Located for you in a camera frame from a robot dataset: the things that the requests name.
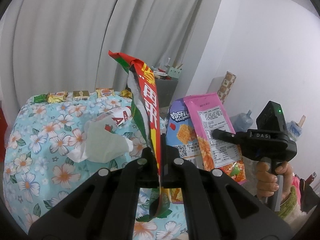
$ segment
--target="pink cloth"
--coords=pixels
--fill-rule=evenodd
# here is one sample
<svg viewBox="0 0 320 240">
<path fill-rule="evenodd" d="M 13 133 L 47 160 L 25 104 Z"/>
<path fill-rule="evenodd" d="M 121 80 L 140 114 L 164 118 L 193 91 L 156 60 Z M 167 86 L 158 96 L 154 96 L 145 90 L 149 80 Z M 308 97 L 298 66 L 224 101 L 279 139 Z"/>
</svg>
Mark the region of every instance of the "pink cloth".
<svg viewBox="0 0 320 240">
<path fill-rule="evenodd" d="M 300 180 L 295 176 L 293 176 L 292 185 L 295 186 L 295 188 L 296 188 L 297 202 L 298 202 L 299 206 L 301 206 L 301 203 L 300 203 L 301 193 L 300 193 L 300 187 L 299 187 Z"/>
</svg>

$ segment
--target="curtain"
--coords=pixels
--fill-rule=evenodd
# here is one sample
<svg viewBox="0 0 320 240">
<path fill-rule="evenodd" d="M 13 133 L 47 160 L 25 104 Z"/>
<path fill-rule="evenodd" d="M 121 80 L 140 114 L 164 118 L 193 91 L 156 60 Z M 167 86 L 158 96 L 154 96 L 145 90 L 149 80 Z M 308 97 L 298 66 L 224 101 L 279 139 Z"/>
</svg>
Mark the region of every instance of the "curtain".
<svg viewBox="0 0 320 240">
<path fill-rule="evenodd" d="M 10 126 L 32 95 L 125 87 L 108 50 L 152 66 L 185 48 L 200 0 L 13 0 L 0 39 L 3 109 Z"/>
</svg>

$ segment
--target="pink snack bag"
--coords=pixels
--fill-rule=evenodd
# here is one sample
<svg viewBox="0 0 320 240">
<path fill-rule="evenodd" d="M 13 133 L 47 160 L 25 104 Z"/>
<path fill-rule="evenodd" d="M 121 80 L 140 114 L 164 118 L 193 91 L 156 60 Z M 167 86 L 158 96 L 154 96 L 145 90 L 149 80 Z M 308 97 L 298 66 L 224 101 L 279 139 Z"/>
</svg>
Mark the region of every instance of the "pink snack bag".
<svg viewBox="0 0 320 240">
<path fill-rule="evenodd" d="M 183 98 L 199 141 L 204 169 L 219 168 L 238 183 L 245 182 L 244 164 L 239 146 L 213 139 L 211 132 L 220 129 L 235 133 L 217 93 Z"/>
</svg>

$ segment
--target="floral tablecloth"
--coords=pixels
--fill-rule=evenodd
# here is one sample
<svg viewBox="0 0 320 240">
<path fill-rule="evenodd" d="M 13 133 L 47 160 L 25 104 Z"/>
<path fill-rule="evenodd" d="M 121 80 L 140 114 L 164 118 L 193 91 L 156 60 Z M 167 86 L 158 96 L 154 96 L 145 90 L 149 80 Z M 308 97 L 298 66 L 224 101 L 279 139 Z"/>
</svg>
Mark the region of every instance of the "floral tablecloth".
<svg viewBox="0 0 320 240">
<path fill-rule="evenodd" d="M 113 107 L 129 105 L 130 99 L 118 95 L 97 98 L 92 93 L 87 101 L 73 101 L 71 95 L 56 104 L 35 104 L 31 97 L 21 108 L 6 151 L 3 188 L 6 207 L 25 232 L 98 169 L 119 169 L 141 156 L 145 140 L 129 119 L 115 133 L 133 141 L 132 152 L 109 163 L 74 163 L 68 158 L 85 141 L 85 122 Z M 140 189 L 136 218 L 148 213 L 150 194 L 150 189 Z M 185 232 L 183 205 L 170 204 L 169 210 L 166 218 L 135 222 L 133 239 L 173 239 Z"/>
</svg>

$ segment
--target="hand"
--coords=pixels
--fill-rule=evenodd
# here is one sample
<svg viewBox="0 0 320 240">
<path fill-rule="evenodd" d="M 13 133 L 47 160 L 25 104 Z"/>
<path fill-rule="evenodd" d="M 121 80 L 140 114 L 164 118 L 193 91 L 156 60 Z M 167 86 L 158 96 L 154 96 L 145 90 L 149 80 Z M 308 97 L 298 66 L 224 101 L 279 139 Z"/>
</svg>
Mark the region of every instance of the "hand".
<svg viewBox="0 0 320 240">
<path fill-rule="evenodd" d="M 269 164 L 265 162 L 257 163 L 257 197 L 270 197 L 278 190 L 279 185 L 276 184 L 277 177 L 273 174 L 268 173 Z M 290 188 L 292 185 L 292 167 L 288 162 L 283 162 L 279 167 L 275 169 L 277 174 L 283 175 L 283 189 L 282 189 L 282 200 L 281 203 L 286 201 L 290 196 Z"/>
</svg>

